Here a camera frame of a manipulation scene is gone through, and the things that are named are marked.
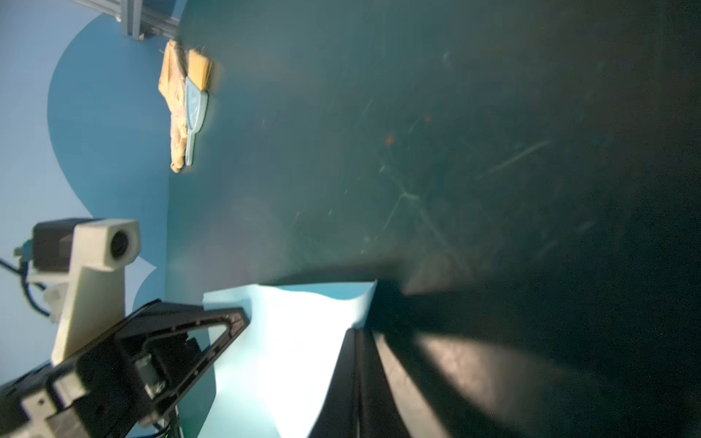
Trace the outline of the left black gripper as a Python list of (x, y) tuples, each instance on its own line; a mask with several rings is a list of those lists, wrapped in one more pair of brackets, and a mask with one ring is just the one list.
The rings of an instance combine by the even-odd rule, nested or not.
[(162, 436), (176, 424), (176, 405), (249, 324), (241, 307), (155, 300), (64, 363), (4, 385), (1, 434), (125, 437), (139, 425)]

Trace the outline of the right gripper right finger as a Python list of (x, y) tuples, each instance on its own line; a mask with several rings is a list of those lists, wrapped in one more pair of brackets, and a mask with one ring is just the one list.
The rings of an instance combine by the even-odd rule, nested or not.
[(357, 332), (357, 382), (359, 436), (410, 437), (369, 330)]

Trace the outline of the light blue square paper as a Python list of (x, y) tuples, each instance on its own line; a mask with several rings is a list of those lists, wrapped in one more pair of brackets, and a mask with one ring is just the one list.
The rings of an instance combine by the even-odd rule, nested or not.
[(326, 398), (345, 333), (363, 327), (376, 282), (204, 294), (206, 310), (242, 308), (248, 327), (215, 361), (202, 437), (306, 437)]

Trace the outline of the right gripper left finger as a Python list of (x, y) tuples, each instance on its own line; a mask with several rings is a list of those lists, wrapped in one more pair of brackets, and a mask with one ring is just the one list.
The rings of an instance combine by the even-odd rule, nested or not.
[(309, 438), (358, 435), (356, 333), (353, 328), (345, 333), (324, 403)]

